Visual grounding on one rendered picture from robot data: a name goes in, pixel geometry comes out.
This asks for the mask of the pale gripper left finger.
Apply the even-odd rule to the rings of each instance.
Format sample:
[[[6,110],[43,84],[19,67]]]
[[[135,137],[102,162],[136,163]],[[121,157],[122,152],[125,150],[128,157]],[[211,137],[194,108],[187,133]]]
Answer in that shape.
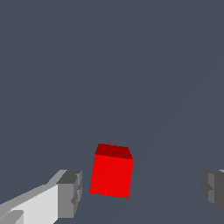
[[[0,224],[54,224],[73,218],[82,195],[82,171],[59,170],[38,186],[0,205]]]

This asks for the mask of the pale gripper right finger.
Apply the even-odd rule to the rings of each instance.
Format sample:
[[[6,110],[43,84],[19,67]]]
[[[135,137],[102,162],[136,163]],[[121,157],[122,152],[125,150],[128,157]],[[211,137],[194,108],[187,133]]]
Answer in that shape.
[[[224,170],[202,171],[200,178],[203,196],[224,214]]]

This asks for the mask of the red cube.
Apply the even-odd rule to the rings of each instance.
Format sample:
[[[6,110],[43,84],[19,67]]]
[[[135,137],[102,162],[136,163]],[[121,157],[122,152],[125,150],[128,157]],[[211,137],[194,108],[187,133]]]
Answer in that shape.
[[[94,153],[89,192],[127,199],[132,165],[128,147],[99,143]]]

